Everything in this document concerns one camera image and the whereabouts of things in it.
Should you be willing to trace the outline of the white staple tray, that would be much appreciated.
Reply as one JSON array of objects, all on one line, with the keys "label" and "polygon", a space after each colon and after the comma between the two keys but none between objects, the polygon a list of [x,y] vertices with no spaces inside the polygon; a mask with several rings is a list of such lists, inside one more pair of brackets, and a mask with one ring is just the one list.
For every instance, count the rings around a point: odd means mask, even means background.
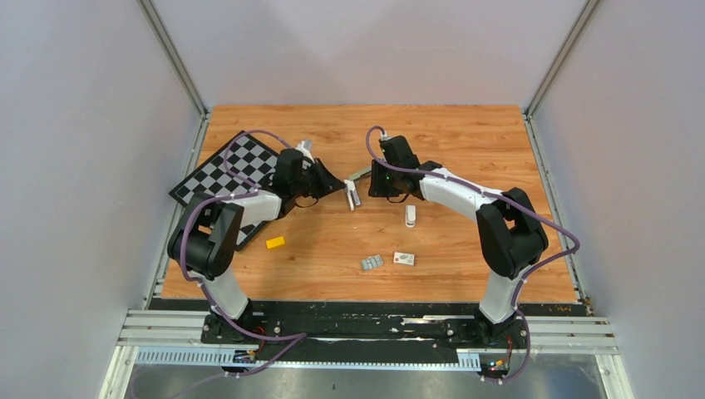
[{"label": "white staple tray", "polygon": [[368,272],[374,270],[383,265],[383,260],[380,255],[373,255],[371,257],[365,258],[360,262],[361,270],[363,272]]}]

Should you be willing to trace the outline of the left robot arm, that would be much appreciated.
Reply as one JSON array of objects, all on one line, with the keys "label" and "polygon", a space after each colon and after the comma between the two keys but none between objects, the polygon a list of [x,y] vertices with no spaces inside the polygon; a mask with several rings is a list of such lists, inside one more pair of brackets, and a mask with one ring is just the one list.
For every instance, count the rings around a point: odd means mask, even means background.
[{"label": "left robot arm", "polygon": [[168,256],[188,281],[201,285],[225,318],[223,333],[244,343],[254,335],[245,315],[250,299],[230,270],[242,227],[282,219],[300,198],[320,200],[345,184],[304,150],[280,152],[274,171],[251,192],[221,196],[197,192],[187,204],[167,244]]}]

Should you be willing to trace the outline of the white staple box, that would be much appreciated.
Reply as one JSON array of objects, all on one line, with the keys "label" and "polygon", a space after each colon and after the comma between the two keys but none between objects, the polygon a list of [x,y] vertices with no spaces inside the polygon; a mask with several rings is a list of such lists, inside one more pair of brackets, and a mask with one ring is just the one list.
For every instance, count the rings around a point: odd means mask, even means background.
[{"label": "white staple box", "polygon": [[392,261],[394,264],[413,267],[415,264],[415,255],[402,252],[395,252],[392,256]]}]

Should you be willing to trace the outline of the grey white stapler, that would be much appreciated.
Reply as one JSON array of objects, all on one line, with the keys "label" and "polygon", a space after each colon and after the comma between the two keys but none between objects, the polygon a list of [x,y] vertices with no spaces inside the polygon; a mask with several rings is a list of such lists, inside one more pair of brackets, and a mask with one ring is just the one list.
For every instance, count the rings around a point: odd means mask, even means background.
[{"label": "grey white stapler", "polygon": [[343,180],[344,183],[344,193],[346,195],[347,201],[348,201],[348,206],[351,211],[354,211],[357,207],[359,207],[362,203],[360,200],[360,196],[357,190],[357,184],[360,180],[367,178],[370,176],[372,171],[372,168],[368,166],[365,169],[359,170],[351,175],[349,175],[345,180]]}]

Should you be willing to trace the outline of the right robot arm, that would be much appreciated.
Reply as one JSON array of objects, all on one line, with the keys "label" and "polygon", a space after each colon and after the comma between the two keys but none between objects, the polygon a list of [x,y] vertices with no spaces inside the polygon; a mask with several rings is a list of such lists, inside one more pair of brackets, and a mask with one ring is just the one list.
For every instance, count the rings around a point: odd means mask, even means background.
[{"label": "right robot arm", "polygon": [[491,271],[475,335],[482,345],[497,346],[508,335],[505,321],[515,314],[520,272],[536,264],[549,244],[541,222],[532,216],[528,196],[518,188],[501,191],[476,185],[434,161],[421,163],[402,135],[382,134],[379,145],[383,157],[372,160],[369,196],[413,196],[476,223],[481,253]]}]

